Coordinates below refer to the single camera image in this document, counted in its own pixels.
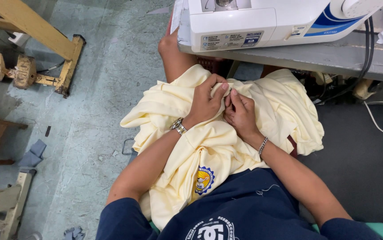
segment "sleeve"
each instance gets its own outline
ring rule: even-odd
[[[378,234],[362,222],[333,218],[321,227],[321,235],[329,240],[381,240]]]
[[[96,240],[154,240],[157,233],[132,198],[118,199],[103,209],[98,224]]]

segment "yellow fabric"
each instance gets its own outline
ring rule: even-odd
[[[158,81],[144,92],[141,101],[120,122],[126,128],[141,127],[133,145],[138,153],[168,132],[178,117],[189,113],[194,88],[209,76],[209,71],[195,65],[171,84]],[[275,145],[290,153],[293,147],[287,137],[291,135],[299,154],[307,155],[323,148],[323,128],[317,121],[316,108],[289,70],[245,83],[227,81],[230,88],[255,100],[257,126]],[[150,188],[151,218],[160,230],[173,215],[210,193],[230,174],[269,167],[225,122],[224,109],[222,103],[215,117],[189,129],[179,139],[162,174]]]

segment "hand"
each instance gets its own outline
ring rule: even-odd
[[[222,83],[211,98],[211,90],[216,83]],[[225,78],[212,74],[202,84],[194,88],[193,103],[189,115],[183,119],[183,126],[189,130],[194,125],[213,118],[221,107],[221,100],[229,85]]]
[[[245,142],[251,145],[251,142],[257,137],[260,138],[255,121],[255,103],[249,97],[245,97],[233,89],[225,99],[226,111],[224,118],[233,128],[237,135]]]

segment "navy blue t-shirt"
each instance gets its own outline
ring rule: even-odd
[[[123,198],[101,213],[96,240],[379,240],[364,223],[335,218],[321,233],[298,214],[298,202],[271,169],[230,175],[210,194],[175,215],[160,234],[136,200]]]

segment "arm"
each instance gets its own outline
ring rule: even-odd
[[[217,82],[224,84],[217,89],[214,98],[211,98],[211,89]],[[183,126],[189,130],[194,125],[214,117],[221,107],[221,101],[228,86],[226,79],[217,74],[212,74],[205,82],[197,86],[194,90],[190,113],[183,119]],[[180,137],[181,135],[175,129],[170,130],[141,152],[117,177],[110,189],[106,204],[126,197],[138,201],[159,177]]]
[[[232,90],[229,96],[225,102],[226,121],[236,129],[244,142],[259,150],[265,137],[255,122],[254,100],[238,94],[236,90]],[[319,228],[333,218],[352,219],[322,179],[294,157],[270,141],[267,141],[260,157],[286,189],[310,211]]]

